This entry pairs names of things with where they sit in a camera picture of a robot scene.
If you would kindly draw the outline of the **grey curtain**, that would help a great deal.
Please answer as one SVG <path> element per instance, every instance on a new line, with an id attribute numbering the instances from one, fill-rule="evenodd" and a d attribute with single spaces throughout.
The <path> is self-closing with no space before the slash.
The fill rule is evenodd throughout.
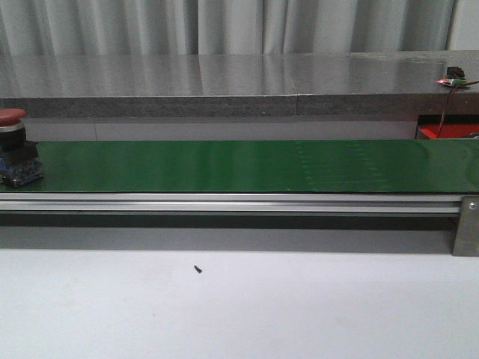
<path id="1" fill-rule="evenodd" d="M 476 1 L 3 1 L 3 55 L 472 50 Z"/>

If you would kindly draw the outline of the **red mushroom push button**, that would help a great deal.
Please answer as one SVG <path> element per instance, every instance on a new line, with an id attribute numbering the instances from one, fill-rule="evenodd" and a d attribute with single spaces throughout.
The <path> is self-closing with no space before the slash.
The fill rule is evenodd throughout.
<path id="1" fill-rule="evenodd" d="M 20 108 L 1 109 L 1 184 L 18 188 L 43 177 L 37 142 L 29 141 Z"/>

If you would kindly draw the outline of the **grey stone shelf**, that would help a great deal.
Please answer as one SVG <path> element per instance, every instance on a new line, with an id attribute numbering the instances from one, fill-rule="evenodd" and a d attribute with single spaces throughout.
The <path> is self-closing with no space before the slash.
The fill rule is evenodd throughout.
<path id="1" fill-rule="evenodd" d="M 1 106 L 31 117 L 477 114 L 476 51 L 1 57 Z"/>

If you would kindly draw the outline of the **small black connector block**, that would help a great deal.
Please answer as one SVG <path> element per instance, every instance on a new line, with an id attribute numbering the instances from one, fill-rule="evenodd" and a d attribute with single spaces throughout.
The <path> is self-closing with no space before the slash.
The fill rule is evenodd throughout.
<path id="1" fill-rule="evenodd" d="M 446 76 L 448 79 L 464 79 L 465 73 L 461 67 L 448 67 Z"/>

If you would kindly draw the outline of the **aluminium conveyor frame rail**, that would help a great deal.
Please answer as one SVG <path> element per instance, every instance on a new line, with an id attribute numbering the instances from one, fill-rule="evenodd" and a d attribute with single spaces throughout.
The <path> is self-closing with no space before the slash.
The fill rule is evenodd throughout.
<path id="1" fill-rule="evenodd" d="M 459 215 L 477 209 L 468 194 L 3 193 L 18 212 L 279 212 Z"/>

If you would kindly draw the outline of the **small green circuit board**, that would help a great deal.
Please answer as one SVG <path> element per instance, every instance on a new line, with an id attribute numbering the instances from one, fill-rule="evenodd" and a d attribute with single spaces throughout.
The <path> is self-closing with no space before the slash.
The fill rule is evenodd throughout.
<path id="1" fill-rule="evenodd" d="M 438 84 L 449 87 L 449 88 L 466 88 L 469 86 L 468 81 L 465 78 L 461 79 L 450 79 L 444 78 L 436 81 Z"/>

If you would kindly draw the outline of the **steel conveyor support bracket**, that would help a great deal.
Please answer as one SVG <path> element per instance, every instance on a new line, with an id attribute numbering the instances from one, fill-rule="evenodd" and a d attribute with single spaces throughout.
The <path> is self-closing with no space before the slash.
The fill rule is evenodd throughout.
<path id="1" fill-rule="evenodd" d="M 478 225 L 478 196 L 465 196 L 461 204 L 457 233 L 452 250 L 454 256 L 478 256 Z"/>

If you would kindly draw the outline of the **red plastic tray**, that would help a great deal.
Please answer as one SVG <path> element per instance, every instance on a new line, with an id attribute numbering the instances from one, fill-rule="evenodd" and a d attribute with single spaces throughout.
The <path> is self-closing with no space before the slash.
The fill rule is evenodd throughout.
<path id="1" fill-rule="evenodd" d="M 439 125 L 437 124 L 427 124 L 418 127 L 416 138 L 476 138 L 477 136 L 477 123 L 446 124 L 442 128 L 439 128 Z"/>

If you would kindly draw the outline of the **green conveyor belt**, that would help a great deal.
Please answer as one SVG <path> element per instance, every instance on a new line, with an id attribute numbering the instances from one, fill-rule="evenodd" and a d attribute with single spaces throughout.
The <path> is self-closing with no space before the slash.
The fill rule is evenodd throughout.
<path id="1" fill-rule="evenodd" d="M 476 140 L 49 141 L 41 192 L 475 193 Z"/>

